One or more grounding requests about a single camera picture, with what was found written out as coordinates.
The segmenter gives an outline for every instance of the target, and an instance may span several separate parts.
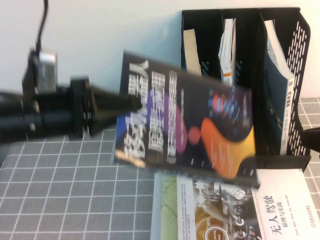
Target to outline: gray grid mat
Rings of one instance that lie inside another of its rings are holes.
[[[0,239],[149,240],[154,173],[111,165],[114,137],[13,144],[0,170]]]
[[[298,114],[303,129],[320,127],[320,98],[301,98]],[[311,151],[311,160],[304,172],[304,177],[320,219],[320,156],[318,152]]]

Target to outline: magazine rack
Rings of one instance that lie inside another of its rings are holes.
[[[303,128],[298,101],[305,71],[310,27],[300,8],[240,8],[182,11],[181,66],[185,66],[183,31],[194,29],[202,75],[220,78],[218,52],[224,32],[224,19],[236,18],[237,84],[252,90],[253,125],[257,166],[261,169],[305,169],[310,149],[302,142]],[[287,64],[294,74],[291,123],[286,155],[276,155],[264,132],[265,113],[261,106],[264,55],[267,44],[266,20],[274,27]]]

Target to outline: black cable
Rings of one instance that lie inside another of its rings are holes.
[[[41,25],[39,28],[39,32],[38,32],[38,38],[36,41],[36,45],[35,45],[35,55],[38,57],[40,50],[41,50],[41,35],[42,35],[42,31],[44,30],[44,26],[45,26],[45,22],[47,19],[47,13],[48,13],[48,7],[49,7],[49,3],[48,0],[43,0],[43,4],[44,4],[44,11],[43,11],[43,17],[42,17],[42,21],[41,21]]]

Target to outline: white wall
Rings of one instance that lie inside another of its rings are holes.
[[[179,66],[183,9],[301,7],[311,27],[302,96],[320,96],[320,31],[313,0],[50,0],[42,45],[58,52],[58,81],[89,75],[117,91],[123,50]],[[0,88],[21,90],[21,80],[43,11],[42,0],[0,1]]]

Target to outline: blurry book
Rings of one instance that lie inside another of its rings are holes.
[[[116,161],[259,187],[249,89],[125,53],[120,93],[142,109],[118,117]]]
[[[234,85],[236,82],[236,19],[224,20],[224,32],[218,56],[222,82],[230,86]]]
[[[163,174],[161,180],[161,240],[177,240],[177,238],[177,176]]]
[[[178,240],[297,240],[320,236],[300,169],[258,169],[259,190],[177,177]]]
[[[201,75],[197,51],[196,32],[194,29],[183,31],[183,46],[186,70],[189,73]]]
[[[295,76],[291,73],[272,20],[264,22],[267,45],[263,66],[265,132],[274,154],[286,154]]]
[[[157,172],[154,174],[150,240],[161,240],[161,191],[162,174]]]
[[[177,176],[154,175],[153,208],[150,240],[177,240]]]

